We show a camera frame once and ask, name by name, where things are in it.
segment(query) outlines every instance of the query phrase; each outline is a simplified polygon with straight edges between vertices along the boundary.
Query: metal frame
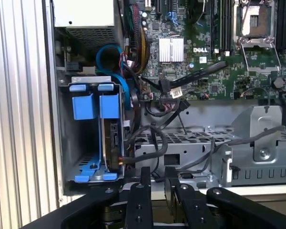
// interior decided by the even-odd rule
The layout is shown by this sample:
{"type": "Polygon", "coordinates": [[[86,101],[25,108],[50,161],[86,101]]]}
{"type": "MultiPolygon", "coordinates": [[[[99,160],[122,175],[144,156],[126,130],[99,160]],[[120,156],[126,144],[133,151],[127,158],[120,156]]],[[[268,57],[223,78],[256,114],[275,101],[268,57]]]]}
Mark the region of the metal frame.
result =
{"type": "Polygon", "coordinates": [[[0,229],[57,208],[42,4],[0,0],[0,229]]]}

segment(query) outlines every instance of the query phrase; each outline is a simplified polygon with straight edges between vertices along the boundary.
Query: green motherboard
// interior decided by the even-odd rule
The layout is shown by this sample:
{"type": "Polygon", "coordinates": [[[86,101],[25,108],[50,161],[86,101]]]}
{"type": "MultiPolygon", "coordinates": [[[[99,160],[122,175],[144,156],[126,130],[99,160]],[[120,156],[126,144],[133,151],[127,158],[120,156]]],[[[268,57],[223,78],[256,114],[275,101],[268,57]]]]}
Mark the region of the green motherboard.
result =
{"type": "MultiPolygon", "coordinates": [[[[159,16],[155,7],[150,8],[146,17],[145,32],[151,44],[151,51],[148,66],[142,76],[155,83],[161,77],[173,81],[216,62],[227,61],[229,66],[226,69],[184,86],[182,90],[186,99],[200,99],[201,94],[197,93],[195,89],[208,94],[209,99],[237,99],[243,91],[253,87],[265,88],[271,98],[279,98],[280,93],[286,93],[286,53],[277,52],[276,55],[276,51],[274,52],[273,49],[259,48],[253,48],[246,52],[245,55],[250,65],[261,69],[277,65],[277,57],[279,57],[280,70],[268,74],[249,72],[244,53],[234,47],[234,42],[232,42],[233,51],[229,55],[214,53],[210,44],[212,42],[211,26],[212,23],[218,23],[220,29],[223,22],[215,21],[212,12],[225,12],[222,11],[218,2],[215,6],[210,5],[210,2],[205,0],[204,12],[194,24],[187,18],[187,0],[173,0],[172,2],[178,24],[166,19],[167,12],[159,16]],[[159,39],[167,37],[184,39],[184,60],[182,62],[159,62],[159,39]],[[282,82],[278,88],[273,85],[277,78],[282,82]]],[[[153,89],[149,84],[144,84],[144,88],[146,91],[154,93],[156,98],[159,97],[159,91],[153,89]]],[[[245,99],[254,98],[267,98],[267,95],[262,90],[256,89],[245,96],[245,99]]]]}

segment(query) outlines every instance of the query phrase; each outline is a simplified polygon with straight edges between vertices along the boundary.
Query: heatsink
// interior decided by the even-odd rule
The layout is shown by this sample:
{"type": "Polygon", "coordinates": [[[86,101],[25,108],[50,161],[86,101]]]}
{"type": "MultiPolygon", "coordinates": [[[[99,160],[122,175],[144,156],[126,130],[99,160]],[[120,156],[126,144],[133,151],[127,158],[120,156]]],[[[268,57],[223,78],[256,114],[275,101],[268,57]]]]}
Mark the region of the heatsink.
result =
{"type": "Polygon", "coordinates": [[[182,62],[184,60],[183,38],[159,39],[159,62],[182,62]]]}

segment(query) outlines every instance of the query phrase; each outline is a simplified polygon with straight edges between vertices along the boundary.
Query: capacitor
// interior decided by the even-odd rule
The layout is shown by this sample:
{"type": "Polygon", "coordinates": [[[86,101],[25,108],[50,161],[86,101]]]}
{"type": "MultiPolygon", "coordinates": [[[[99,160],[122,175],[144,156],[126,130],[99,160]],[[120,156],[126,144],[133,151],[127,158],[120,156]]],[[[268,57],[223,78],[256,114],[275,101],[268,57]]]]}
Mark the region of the capacitor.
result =
{"type": "Polygon", "coordinates": [[[143,12],[143,13],[142,13],[142,17],[143,17],[143,18],[147,18],[147,16],[148,16],[148,14],[147,14],[146,12],[143,12]]]}
{"type": "Polygon", "coordinates": [[[190,69],[192,69],[192,68],[194,68],[194,67],[195,67],[194,63],[189,63],[189,65],[188,65],[188,66],[189,66],[189,68],[190,68],[190,69]]]}

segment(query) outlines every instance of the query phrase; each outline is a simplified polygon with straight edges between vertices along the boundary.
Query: screw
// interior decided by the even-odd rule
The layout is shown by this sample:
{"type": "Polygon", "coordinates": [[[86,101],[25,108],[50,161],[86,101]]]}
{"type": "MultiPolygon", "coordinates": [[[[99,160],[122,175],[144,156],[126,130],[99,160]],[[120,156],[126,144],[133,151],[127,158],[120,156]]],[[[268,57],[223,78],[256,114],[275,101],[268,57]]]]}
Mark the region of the screw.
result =
{"type": "Polygon", "coordinates": [[[219,189],[214,189],[213,192],[214,192],[216,195],[221,194],[221,191],[220,191],[219,189]]]}
{"type": "Polygon", "coordinates": [[[62,47],[61,50],[66,51],[66,52],[71,52],[72,48],[71,48],[71,46],[67,46],[66,48],[62,47]]]}
{"type": "Polygon", "coordinates": [[[247,41],[246,41],[245,38],[242,38],[242,39],[240,39],[240,42],[241,42],[242,44],[245,44],[247,41]]]}
{"type": "Polygon", "coordinates": [[[207,177],[209,181],[213,181],[213,178],[214,178],[213,175],[208,175],[207,177]]]}
{"type": "Polygon", "coordinates": [[[187,185],[180,185],[180,188],[182,189],[188,189],[189,187],[187,185]]]}
{"type": "Polygon", "coordinates": [[[111,188],[108,188],[106,191],[105,191],[105,193],[112,193],[113,192],[113,190],[111,189],[111,188]]]}
{"type": "Polygon", "coordinates": [[[141,216],[138,216],[135,220],[136,220],[138,223],[141,223],[141,222],[142,222],[142,217],[141,217],[141,216]]]}
{"type": "Polygon", "coordinates": [[[259,153],[261,154],[261,156],[262,157],[267,157],[267,158],[269,158],[269,152],[268,152],[268,150],[266,150],[266,149],[261,149],[260,151],[259,151],[259,153]]]}
{"type": "Polygon", "coordinates": [[[205,219],[203,217],[199,218],[199,222],[205,223],[205,219]]]}

